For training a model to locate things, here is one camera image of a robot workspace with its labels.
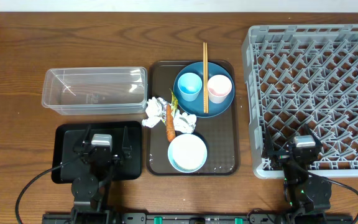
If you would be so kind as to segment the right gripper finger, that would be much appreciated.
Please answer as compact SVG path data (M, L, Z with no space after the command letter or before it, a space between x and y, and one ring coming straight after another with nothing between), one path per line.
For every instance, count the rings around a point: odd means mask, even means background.
M262 151L263 156L272 156L274 153L273 141L268 128L265 129L265 141L264 149Z
M311 136L313 138L314 144L315 145L320 145L321 141L316 137L316 135L312 132L312 130L310 129L310 127L308 126L308 124L304 124L303 125L303 130L304 132L308 135Z

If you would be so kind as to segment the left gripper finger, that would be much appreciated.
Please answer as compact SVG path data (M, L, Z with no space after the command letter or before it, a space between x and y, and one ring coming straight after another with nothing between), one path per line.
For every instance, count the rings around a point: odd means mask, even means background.
M81 147L83 149L86 149L86 147L90 144L90 131L91 131L91 125L87 125L85 132L83 134L83 140L81 142Z
M131 152L131 143L128 135L127 126L124 127L123 139L122 139L122 150L123 152Z

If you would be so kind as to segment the orange carrot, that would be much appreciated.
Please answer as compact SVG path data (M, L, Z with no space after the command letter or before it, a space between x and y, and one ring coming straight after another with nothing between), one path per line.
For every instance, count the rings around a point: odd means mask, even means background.
M173 123L173 116L172 116L172 109L170 105L167 105L166 107L166 134L167 134L167 140L169 142L172 142L176 137L175 127Z

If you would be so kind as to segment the white tissue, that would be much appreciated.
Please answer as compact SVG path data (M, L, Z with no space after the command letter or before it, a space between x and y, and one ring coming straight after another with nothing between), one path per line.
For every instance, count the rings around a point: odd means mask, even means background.
M160 121L165 123L166 121L166 107L168 102L161 97L152 97L147 101L147 107L145 109L147 119L142 120L142 125L148 128L153 128Z
M197 117L194 114L180 113L178 110L173 117L175 131L183 134L192 134L196 128Z

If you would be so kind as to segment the yellow foil snack wrapper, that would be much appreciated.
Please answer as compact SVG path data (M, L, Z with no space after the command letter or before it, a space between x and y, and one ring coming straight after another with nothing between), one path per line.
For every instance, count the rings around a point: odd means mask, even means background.
M171 91L171 94L172 94L172 101L170 103L171 115L174 118L175 115L176 115L177 107L178 107L178 100L177 100L174 92L172 90L170 90L170 91Z

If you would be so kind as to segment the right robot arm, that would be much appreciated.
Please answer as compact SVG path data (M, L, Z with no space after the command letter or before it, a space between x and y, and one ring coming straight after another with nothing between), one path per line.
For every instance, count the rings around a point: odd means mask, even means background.
M317 160L321 141L308 125L302 136L295 136L286 150L276 150L270 131L265 130L262 155L271 160L272 167L284 173L284 197L291 209L276 216L275 223L327 223L325 211L331 208L331 186L323 177L309 174L307 166Z

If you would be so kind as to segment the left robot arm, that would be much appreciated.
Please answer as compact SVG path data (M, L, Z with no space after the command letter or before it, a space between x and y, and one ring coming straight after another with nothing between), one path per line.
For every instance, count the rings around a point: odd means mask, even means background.
M74 144L73 152L89 168L71 184L74 207L70 222L120 223L121 216L107 206L107 200L116 169L132 157L127 127L123 130L122 146L115 149L110 134L92 135L91 125L88 125L83 136Z

